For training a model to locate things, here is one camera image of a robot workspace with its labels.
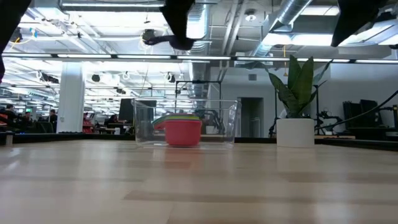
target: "doorway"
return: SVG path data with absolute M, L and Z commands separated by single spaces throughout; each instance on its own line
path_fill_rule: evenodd
M 264 99 L 240 98 L 242 103 L 240 132 L 243 138 L 262 138 L 264 123 Z

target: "computer monitor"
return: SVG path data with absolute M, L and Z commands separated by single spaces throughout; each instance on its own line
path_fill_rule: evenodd
M 139 100 L 140 103 L 150 106 L 156 107 L 156 100 Z M 154 110 L 148 110 L 148 117 L 154 117 Z M 121 121 L 132 121 L 134 119 L 134 106 L 132 99 L 122 99 L 120 101 L 120 109 L 119 109 L 119 120 Z

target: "fluorescent light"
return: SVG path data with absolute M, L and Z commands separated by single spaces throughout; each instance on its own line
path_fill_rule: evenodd
M 134 3 L 63 3 L 66 7 L 162 7 L 163 4 L 134 4 Z
M 58 54 L 61 58 L 111 58 L 105 54 Z
M 337 6 L 307 6 L 301 15 L 303 16 L 337 16 L 340 10 Z
M 170 56 L 166 55 L 118 55 L 118 58 L 128 59 L 170 59 Z
M 348 59 L 333 59 L 333 63 L 348 63 Z
M 307 46 L 330 46 L 330 34 L 297 34 L 292 39 L 293 45 L 307 45 Z
M 290 38 L 289 35 L 286 34 L 268 34 L 262 40 L 262 44 L 264 45 L 277 45 L 277 44 L 282 44 L 282 45 L 289 45 L 292 44 L 292 39 Z
M 356 60 L 355 63 L 380 63 L 380 64 L 395 64 L 398 60 Z
M 309 58 L 298 58 L 298 62 L 306 62 Z M 325 59 L 325 58 L 314 58 L 314 62 L 330 62 L 331 59 Z
M 288 62 L 289 58 L 274 58 L 274 57 L 238 57 L 236 60 L 242 61 L 257 61 L 257 62 Z
M 356 45 L 356 44 L 362 43 L 362 42 L 364 42 L 364 41 L 369 42 L 369 41 L 368 41 L 369 39 L 373 39 L 373 38 L 378 39 L 380 33 L 383 32 L 383 31 L 385 31 L 385 30 L 387 30 L 387 29 L 390 28 L 391 26 L 392 26 L 392 25 L 386 25 L 386 26 L 378 25 L 378 26 L 377 26 L 377 24 L 375 24 L 375 25 L 373 26 L 372 29 L 368 29 L 368 30 L 366 30 L 366 31 L 364 31 L 364 32 L 362 32 L 362 33 L 360 33 L 360 34 L 357 34 L 357 35 L 351 35 L 351 36 L 348 37 L 346 40 L 344 40 L 344 41 L 340 44 L 340 46 L 344 46 L 344 45 Z
M 246 19 L 246 21 L 249 21 L 249 22 L 255 21 L 256 16 L 255 15 L 247 15 L 245 19 Z
M 50 54 L 3 53 L 3 57 L 51 57 Z
M 395 44 L 398 44 L 398 34 L 381 42 L 379 45 L 395 45 Z
M 181 60 L 231 60 L 231 57 L 217 57 L 217 56 L 177 56 Z
M 315 58 L 313 59 L 314 62 L 330 62 L 331 59 L 324 59 L 324 58 Z

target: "table surface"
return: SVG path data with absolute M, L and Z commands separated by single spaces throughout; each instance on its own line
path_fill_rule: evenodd
M 398 154 L 65 141 L 0 147 L 1 223 L 398 223 Z

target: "white plant pot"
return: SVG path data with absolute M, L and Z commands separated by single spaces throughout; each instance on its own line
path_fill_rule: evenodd
M 314 147 L 313 119 L 278 119 L 276 141 L 280 147 Z

